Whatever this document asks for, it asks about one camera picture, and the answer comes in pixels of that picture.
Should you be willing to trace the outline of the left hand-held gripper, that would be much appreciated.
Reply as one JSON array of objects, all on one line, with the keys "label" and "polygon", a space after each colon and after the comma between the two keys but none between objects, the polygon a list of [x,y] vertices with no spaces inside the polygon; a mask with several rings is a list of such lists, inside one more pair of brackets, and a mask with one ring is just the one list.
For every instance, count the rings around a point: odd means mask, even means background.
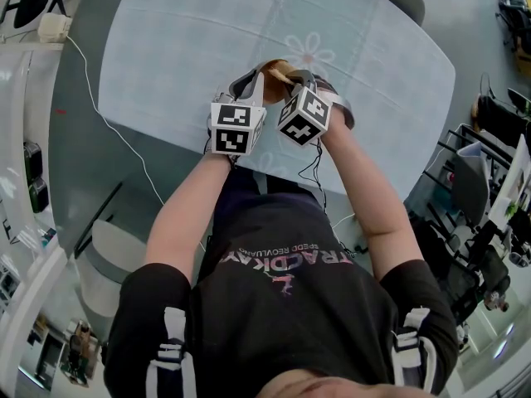
[{"label": "left hand-held gripper", "polygon": [[[229,84],[229,94],[221,93],[211,102],[209,130],[213,153],[248,156],[261,136],[266,119],[263,66],[256,66]],[[249,96],[234,99],[232,96]]]}]

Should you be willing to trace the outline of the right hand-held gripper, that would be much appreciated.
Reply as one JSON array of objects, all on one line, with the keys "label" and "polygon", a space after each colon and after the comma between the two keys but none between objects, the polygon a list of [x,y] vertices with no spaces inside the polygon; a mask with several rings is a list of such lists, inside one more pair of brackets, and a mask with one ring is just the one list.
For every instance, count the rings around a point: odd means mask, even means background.
[{"label": "right hand-held gripper", "polygon": [[291,71],[286,78],[291,81],[288,92],[293,97],[280,111],[277,130],[281,135],[300,147],[314,142],[328,131],[331,105],[353,130],[355,118],[350,103],[327,80],[319,75],[315,79],[309,70]]}]

